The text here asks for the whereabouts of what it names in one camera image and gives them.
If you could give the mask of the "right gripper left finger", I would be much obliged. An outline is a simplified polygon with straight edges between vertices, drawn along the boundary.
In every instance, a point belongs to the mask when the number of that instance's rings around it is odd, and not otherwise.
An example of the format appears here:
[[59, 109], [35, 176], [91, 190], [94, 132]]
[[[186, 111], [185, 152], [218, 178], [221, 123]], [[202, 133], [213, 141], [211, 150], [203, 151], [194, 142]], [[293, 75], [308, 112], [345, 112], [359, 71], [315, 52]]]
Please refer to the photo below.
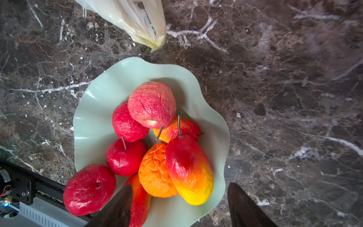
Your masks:
[[128, 227], [131, 220], [133, 190], [126, 184], [85, 227]]

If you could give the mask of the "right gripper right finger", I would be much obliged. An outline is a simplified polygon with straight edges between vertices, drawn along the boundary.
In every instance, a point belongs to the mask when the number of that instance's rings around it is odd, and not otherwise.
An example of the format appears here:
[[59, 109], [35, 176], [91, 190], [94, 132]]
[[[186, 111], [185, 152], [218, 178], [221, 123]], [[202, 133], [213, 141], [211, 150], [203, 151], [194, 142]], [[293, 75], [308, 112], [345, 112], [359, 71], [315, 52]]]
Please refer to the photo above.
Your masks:
[[278, 227], [238, 184], [229, 184], [227, 198], [233, 227]]

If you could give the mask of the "red orange long fruit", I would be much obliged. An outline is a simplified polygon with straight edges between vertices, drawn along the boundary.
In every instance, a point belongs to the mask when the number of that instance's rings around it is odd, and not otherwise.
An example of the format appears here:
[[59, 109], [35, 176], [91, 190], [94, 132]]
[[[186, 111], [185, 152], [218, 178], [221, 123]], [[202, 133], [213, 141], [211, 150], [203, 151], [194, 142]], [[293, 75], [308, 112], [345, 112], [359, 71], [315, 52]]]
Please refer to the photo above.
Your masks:
[[139, 175], [131, 176], [125, 183], [131, 184], [133, 190], [133, 199], [131, 206], [130, 227], [142, 227], [147, 220], [150, 210], [152, 196], [148, 194], [140, 183]]

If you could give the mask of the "red apple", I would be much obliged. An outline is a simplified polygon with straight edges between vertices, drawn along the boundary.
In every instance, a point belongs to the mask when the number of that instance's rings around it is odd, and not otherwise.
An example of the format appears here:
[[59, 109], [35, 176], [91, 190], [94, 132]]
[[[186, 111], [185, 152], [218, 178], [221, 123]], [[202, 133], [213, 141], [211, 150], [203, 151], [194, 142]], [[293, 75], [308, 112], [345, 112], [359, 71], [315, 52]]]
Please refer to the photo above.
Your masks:
[[106, 166], [88, 165], [66, 184], [63, 201], [73, 215], [88, 215], [102, 209], [116, 189], [114, 173]]
[[106, 162], [111, 171], [121, 177], [130, 177], [138, 173], [143, 157], [147, 152], [141, 141], [114, 141], [107, 149]]
[[131, 117], [128, 101], [122, 102], [113, 111], [112, 126], [117, 136], [120, 139], [124, 138], [127, 142], [142, 140], [149, 133], [149, 128], [142, 126]]

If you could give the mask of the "yellow red mango fruit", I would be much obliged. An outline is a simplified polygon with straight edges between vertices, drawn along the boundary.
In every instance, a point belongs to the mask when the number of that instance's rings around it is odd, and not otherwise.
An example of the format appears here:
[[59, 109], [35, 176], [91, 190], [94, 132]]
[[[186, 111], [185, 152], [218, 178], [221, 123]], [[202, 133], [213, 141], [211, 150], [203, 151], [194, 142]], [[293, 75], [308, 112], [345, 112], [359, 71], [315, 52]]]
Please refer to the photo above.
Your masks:
[[[196, 142], [199, 142], [199, 138], [203, 135], [200, 127], [194, 123], [193, 121], [183, 119], [180, 120], [181, 133], [183, 135], [187, 134], [194, 138]], [[162, 130], [161, 135], [159, 136], [159, 140], [164, 143], [169, 143], [172, 139], [179, 135], [179, 127], [178, 127], [178, 117], [175, 117], [173, 122], [169, 127], [166, 127]]]

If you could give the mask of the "pink yellow peach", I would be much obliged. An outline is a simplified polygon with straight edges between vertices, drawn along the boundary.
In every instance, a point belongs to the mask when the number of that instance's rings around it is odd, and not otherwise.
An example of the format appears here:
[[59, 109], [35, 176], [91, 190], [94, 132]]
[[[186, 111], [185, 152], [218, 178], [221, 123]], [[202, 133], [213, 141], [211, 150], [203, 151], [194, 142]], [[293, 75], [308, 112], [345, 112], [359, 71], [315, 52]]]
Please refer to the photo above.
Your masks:
[[169, 127], [176, 116], [176, 100], [169, 86], [149, 81], [137, 87], [129, 97], [131, 117], [150, 129]]

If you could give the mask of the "translucent cream plastic bag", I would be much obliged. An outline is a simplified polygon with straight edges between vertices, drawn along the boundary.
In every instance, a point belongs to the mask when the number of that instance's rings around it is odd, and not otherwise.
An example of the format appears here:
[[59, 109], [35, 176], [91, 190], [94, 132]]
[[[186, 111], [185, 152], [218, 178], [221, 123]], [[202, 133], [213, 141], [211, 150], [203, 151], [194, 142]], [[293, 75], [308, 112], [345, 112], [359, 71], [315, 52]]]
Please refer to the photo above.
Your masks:
[[154, 52], [166, 41], [166, 22], [161, 0], [77, 1], [83, 8], [124, 30], [131, 39]]

